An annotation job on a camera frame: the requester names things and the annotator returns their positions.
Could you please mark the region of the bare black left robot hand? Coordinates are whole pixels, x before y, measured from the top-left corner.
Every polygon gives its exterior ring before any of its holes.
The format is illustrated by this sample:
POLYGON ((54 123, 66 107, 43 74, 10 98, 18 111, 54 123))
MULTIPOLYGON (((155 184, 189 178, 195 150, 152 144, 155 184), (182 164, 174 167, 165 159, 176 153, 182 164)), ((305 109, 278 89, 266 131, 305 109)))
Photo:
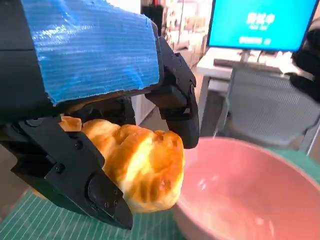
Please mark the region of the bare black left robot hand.
POLYGON ((171 208, 199 141, 196 78, 147 16, 105 0, 0 3, 0 143, 57 206, 130 230, 171 208))

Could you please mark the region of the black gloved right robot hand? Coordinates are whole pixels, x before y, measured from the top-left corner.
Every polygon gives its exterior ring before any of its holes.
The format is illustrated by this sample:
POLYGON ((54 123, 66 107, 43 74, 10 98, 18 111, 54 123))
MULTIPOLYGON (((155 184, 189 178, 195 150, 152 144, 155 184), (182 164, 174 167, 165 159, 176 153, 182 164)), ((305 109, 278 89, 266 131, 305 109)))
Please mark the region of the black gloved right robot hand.
POLYGON ((306 34, 303 47, 292 54, 295 65, 313 76, 309 79, 296 73, 290 76, 291 84, 302 93, 320 102, 320 22, 314 22, 306 34))

